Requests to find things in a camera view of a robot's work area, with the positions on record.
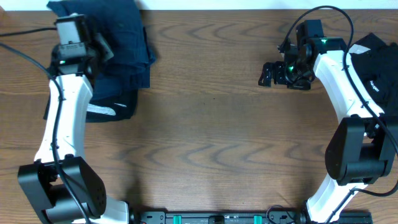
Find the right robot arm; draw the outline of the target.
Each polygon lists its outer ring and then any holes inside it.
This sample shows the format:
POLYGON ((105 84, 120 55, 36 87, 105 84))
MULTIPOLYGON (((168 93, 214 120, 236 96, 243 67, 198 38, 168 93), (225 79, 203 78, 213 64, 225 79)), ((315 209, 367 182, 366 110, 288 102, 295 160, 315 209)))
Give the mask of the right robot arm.
POLYGON ((291 223, 371 223, 370 213, 345 212, 358 193, 387 176, 397 154, 397 119, 386 116, 367 93, 353 65, 351 47, 339 37, 326 37, 319 20, 294 23, 297 42, 279 46, 283 60, 264 64, 258 84, 309 90, 320 80, 338 118, 326 148, 326 177, 291 223))

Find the blue denim shorts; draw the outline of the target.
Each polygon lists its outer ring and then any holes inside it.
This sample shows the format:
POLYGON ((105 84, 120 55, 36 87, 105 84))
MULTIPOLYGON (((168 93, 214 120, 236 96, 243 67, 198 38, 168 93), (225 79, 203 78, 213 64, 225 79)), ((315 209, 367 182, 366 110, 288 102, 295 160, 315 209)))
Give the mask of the blue denim shorts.
POLYGON ((47 7, 59 17, 73 13, 88 16, 90 27, 102 34, 114 54, 104 66, 104 76, 130 79, 140 88, 148 86, 155 56, 134 1, 49 1, 47 7))

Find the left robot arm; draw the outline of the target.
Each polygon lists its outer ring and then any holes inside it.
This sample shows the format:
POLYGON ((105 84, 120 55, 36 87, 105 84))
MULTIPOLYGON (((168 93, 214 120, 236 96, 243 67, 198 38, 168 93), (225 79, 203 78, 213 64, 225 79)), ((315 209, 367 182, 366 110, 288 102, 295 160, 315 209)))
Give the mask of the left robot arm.
POLYGON ((85 125, 93 83, 113 57, 108 43, 73 13, 55 21, 60 43, 47 70, 50 99, 43 140, 17 179, 42 223, 129 223, 126 202, 108 196, 85 161, 85 125))

